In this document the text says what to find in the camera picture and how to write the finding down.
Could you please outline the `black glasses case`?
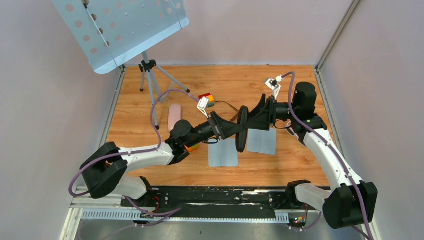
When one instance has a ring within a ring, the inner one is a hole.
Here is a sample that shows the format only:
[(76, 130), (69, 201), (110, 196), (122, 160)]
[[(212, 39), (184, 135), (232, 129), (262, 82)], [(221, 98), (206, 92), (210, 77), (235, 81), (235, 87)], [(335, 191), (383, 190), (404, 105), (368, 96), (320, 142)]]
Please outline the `black glasses case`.
[(246, 127), (246, 123), (248, 122), (248, 116), (249, 116), (249, 109), (247, 106), (241, 106), (238, 118), (237, 118), (237, 124), (239, 125), (239, 132), (235, 135), (235, 146), (236, 150), (239, 153), (242, 153), (245, 150), (246, 144), (247, 144), (247, 137), (248, 137), (248, 128)]

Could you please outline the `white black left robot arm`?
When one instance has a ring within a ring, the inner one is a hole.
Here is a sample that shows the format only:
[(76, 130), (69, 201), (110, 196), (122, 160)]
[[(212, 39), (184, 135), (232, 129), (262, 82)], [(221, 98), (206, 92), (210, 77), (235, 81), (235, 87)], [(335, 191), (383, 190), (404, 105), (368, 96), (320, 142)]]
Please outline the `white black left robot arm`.
[(140, 206), (149, 206), (153, 193), (143, 177), (130, 177), (128, 172), (151, 166), (175, 165), (186, 159), (189, 147), (212, 137), (225, 140), (245, 131), (243, 123), (234, 123), (212, 113), (206, 122), (193, 127), (187, 120), (179, 120), (170, 137), (158, 146), (119, 148), (108, 142), (80, 166), (80, 173), (93, 199), (111, 193), (135, 200)]

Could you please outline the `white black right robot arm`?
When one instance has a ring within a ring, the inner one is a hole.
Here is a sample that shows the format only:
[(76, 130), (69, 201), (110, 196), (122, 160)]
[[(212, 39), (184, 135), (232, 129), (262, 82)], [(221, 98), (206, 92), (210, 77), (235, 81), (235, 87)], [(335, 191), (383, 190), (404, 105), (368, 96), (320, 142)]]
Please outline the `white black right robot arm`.
[(363, 181), (335, 146), (327, 125), (315, 112), (315, 86), (299, 82), (290, 89), (290, 102), (278, 102), (280, 83), (269, 78), (265, 85), (272, 94), (262, 96), (248, 115), (247, 150), (275, 154), (277, 140), (273, 127), (276, 122), (285, 121), (286, 130), (313, 153), (330, 184), (330, 189), (324, 190), (308, 180), (290, 182), (286, 204), (292, 209), (307, 205), (318, 210), (333, 229), (369, 226), (374, 218), (377, 187)]

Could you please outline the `right blue cleaning cloth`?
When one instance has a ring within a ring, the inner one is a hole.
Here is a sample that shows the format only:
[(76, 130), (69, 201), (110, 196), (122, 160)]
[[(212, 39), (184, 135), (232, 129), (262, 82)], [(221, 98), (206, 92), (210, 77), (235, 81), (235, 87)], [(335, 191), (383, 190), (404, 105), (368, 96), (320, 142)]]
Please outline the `right blue cleaning cloth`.
[(277, 152), (277, 130), (250, 129), (247, 136), (247, 151), (265, 155), (276, 155)]

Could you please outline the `blue cleaning cloth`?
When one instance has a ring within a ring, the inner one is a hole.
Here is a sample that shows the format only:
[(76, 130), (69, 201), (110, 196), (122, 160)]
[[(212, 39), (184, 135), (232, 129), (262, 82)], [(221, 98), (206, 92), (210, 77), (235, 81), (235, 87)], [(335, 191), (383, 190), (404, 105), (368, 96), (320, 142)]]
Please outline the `blue cleaning cloth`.
[(237, 167), (239, 165), (236, 140), (228, 138), (208, 145), (208, 165), (210, 167)]
[(276, 155), (277, 152), (277, 130), (250, 129), (247, 136), (247, 151), (265, 155)]

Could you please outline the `left blue cleaning cloth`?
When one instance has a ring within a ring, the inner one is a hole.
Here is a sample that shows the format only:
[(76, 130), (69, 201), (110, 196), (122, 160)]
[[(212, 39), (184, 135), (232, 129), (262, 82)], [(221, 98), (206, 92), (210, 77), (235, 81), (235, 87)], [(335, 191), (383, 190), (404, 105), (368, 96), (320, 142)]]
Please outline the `left blue cleaning cloth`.
[(208, 145), (208, 165), (210, 167), (237, 167), (239, 165), (236, 140), (228, 138)]

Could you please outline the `colourful toy brick cube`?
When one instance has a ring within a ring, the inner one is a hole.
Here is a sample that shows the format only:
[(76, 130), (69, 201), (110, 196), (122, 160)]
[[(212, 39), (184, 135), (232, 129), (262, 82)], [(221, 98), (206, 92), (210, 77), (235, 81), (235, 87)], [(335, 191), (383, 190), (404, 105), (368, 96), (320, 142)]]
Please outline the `colourful toy brick cube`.
[(203, 97), (208, 99), (208, 103), (207, 103), (206, 108), (211, 108), (211, 107), (215, 106), (216, 101), (215, 101), (215, 98), (213, 97), (213, 95), (211, 93), (208, 92), (208, 93), (199, 95), (198, 99), (201, 100)]

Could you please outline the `pink glasses case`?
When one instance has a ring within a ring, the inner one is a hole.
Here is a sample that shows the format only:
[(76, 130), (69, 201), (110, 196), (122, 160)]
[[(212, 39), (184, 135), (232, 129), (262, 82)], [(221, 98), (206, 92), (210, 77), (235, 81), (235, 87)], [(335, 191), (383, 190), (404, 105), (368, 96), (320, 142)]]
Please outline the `pink glasses case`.
[(182, 119), (182, 106), (180, 104), (172, 104), (168, 109), (167, 128), (172, 131), (178, 121)]

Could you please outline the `perforated music stand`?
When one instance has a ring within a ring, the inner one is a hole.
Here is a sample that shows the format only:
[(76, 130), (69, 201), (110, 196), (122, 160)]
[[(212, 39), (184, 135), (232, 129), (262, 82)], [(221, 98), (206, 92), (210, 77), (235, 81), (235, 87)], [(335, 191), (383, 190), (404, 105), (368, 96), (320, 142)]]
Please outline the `perforated music stand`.
[(104, 75), (142, 55), (140, 91), (161, 90), (147, 50), (189, 25), (182, 0), (54, 0), (95, 73)]

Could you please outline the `brown frame sunglasses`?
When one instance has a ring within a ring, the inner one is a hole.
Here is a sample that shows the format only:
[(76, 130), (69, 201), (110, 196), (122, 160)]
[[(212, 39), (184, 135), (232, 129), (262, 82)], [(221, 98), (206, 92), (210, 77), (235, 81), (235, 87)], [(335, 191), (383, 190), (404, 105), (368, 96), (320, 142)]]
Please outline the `brown frame sunglasses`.
[(234, 122), (238, 118), (238, 116), (239, 116), (239, 110), (236, 107), (234, 107), (232, 104), (230, 104), (230, 103), (228, 103), (226, 101), (223, 101), (223, 100), (217, 100), (216, 103), (225, 103), (232, 110), (234, 110), (236, 112), (236, 114), (230, 119), (231, 122)]

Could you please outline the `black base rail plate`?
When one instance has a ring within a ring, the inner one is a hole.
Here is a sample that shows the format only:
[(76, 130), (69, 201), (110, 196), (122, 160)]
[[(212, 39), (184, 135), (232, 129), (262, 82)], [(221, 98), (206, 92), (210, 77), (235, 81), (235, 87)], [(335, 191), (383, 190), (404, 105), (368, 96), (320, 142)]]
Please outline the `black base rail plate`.
[(176, 221), (259, 222), (305, 225), (317, 211), (293, 206), (284, 186), (155, 186), (134, 203), (158, 213), (178, 210)]

